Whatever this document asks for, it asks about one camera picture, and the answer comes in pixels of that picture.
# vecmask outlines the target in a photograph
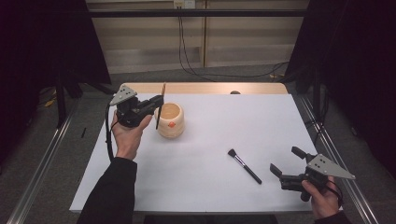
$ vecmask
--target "brush handle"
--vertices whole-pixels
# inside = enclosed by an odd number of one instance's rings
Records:
[[[163,107],[160,106],[160,108],[158,108],[158,118],[157,118],[157,123],[155,124],[155,130],[158,130],[158,124],[160,124],[160,117],[161,117],[162,110],[163,110]]]
[[[257,181],[257,183],[261,184],[262,181],[259,179],[258,176],[256,176],[253,171],[250,170],[250,168],[248,168],[246,165],[244,166],[245,170],[247,170],[247,172]]]

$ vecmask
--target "cream cup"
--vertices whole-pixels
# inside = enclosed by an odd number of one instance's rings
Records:
[[[158,108],[154,112],[154,118],[158,120]],[[184,111],[175,103],[165,103],[161,110],[158,133],[166,138],[176,138],[184,131]]]

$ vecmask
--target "black sleeve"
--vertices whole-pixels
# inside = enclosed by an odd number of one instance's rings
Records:
[[[352,224],[344,212],[339,212],[330,217],[315,220],[315,224]]]
[[[78,218],[80,223],[132,223],[137,164],[114,158],[96,183]]]

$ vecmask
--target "metal rail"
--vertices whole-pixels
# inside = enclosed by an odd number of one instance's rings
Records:
[[[60,128],[56,129],[55,134],[53,135],[52,140],[49,143],[47,151],[43,156],[43,159],[41,159],[41,162],[35,170],[35,174],[30,180],[29,185],[27,186],[26,190],[24,191],[20,200],[12,211],[12,214],[9,217],[7,224],[22,224],[26,219],[27,214],[29,213],[29,210],[33,204],[33,201],[35,200],[35,196],[40,190],[44,177],[46,176],[48,169],[50,168],[50,164],[56,154],[56,151],[58,150],[59,145],[64,139],[64,135],[69,127],[71,118],[76,111],[78,102],[79,99],[73,103],[70,113],[66,118],[64,124]]]
[[[72,16],[91,18],[132,18],[132,17],[304,17],[305,9],[147,9],[90,11],[42,11],[40,14],[52,16]]]
[[[313,112],[313,106],[309,99],[306,96],[301,97],[301,100],[304,105],[304,109],[311,118],[311,120],[315,120],[315,115]],[[337,148],[335,147],[334,143],[332,142],[332,139],[330,138],[329,134],[327,133],[326,129],[324,127],[320,128],[320,125],[315,122],[314,127],[316,131],[318,132],[320,136],[320,140],[325,147],[327,153],[329,154],[329,157],[332,161],[343,167],[344,169],[347,170],[347,166],[344,163],[343,159],[341,158],[341,155],[339,154]],[[375,217],[375,214],[373,210],[370,207],[370,204],[368,203],[366,197],[363,195],[361,192],[361,189],[359,188],[358,184],[356,183],[355,180],[350,180],[350,179],[342,179],[344,186],[346,187],[346,190],[348,191],[353,203],[355,204],[356,208],[358,209],[359,213],[361,214],[361,218],[363,219],[364,223],[366,224],[378,224],[378,220]]]

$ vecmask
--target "white table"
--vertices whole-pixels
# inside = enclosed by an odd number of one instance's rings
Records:
[[[137,97],[145,100],[155,94],[139,93]],[[273,163],[286,175],[303,173],[305,163],[291,153],[293,146],[317,153],[291,95],[165,94],[165,102],[184,108],[186,129],[179,138],[166,139],[156,132],[154,119],[145,130],[135,159],[136,212],[245,214],[311,210],[310,203],[300,200],[299,192],[282,190],[269,170]],[[82,210],[109,165],[105,136],[103,126],[70,207],[73,212]],[[227,154],[231,148],[262,180],[262,185]]]

